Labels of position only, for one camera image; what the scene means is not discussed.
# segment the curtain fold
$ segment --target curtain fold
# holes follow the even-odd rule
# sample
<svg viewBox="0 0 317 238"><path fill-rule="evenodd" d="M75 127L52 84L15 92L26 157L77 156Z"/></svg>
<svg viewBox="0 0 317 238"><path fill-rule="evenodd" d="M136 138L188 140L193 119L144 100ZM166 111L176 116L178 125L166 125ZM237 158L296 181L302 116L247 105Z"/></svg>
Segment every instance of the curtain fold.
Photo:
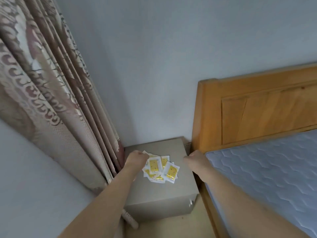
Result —
<svg viewBox="0 0 317 238"><path fill-rule="evenodd" d="M53 0L0 5L0 118L101 192L124 149L63 16Z"/></svg>

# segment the wall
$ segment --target wall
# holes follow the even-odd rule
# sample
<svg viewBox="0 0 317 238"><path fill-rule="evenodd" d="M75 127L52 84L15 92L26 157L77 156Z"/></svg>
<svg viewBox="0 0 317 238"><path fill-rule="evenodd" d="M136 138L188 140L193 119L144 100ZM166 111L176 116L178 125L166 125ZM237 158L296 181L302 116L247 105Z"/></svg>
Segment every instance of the wall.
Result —
<svg viewBox="0 0 317 238"><path fill-rule="evenodd" d="M56 238L94 195L2 120L0 130L0 237Z"/></svg>
<svg viewBox="0 0 317 238"><path fill-rule="evenodd" d="M123 144L192 135L199 80L317 60L317 0L57 0Z"/></svg>

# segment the person's left arm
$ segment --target person's left arm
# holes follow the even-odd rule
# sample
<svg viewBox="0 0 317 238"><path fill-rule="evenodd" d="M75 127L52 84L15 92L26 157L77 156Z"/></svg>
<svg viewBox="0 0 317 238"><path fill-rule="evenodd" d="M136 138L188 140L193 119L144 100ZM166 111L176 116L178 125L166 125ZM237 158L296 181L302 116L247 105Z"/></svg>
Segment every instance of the person's left arm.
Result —
<svg viewBox="0 0 317 238"><path fill-rule="evenodd" d="M137 150L130 153L124 168L58 237L113 238L131 184L148 158L147 154Z"/></svg>

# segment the wavy quilted stitching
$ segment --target wavy quilted stitching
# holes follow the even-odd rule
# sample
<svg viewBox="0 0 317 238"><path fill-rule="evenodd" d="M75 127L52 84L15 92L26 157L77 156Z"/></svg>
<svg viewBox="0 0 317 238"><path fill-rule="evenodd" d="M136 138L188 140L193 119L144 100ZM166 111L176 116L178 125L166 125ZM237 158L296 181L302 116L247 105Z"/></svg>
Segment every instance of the wavy quilted stitching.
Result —
<svg viewBox="0 0 317 238"><path fill-rule="evenodd" d="M317 130L206 156L247 194L317 238Z"/></svg>

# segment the headboard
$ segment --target headboard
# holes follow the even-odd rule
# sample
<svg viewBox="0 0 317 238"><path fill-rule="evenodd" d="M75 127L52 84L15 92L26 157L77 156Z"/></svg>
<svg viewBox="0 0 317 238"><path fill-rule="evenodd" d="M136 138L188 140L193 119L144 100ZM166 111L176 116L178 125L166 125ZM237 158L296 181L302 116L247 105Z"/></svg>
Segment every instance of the headboard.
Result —
<svg viewBox="0 0 317 238"><path fill-rule="evenodd" d="M233 147L317 128L317 65L198 83L192 148Z"/></svg>

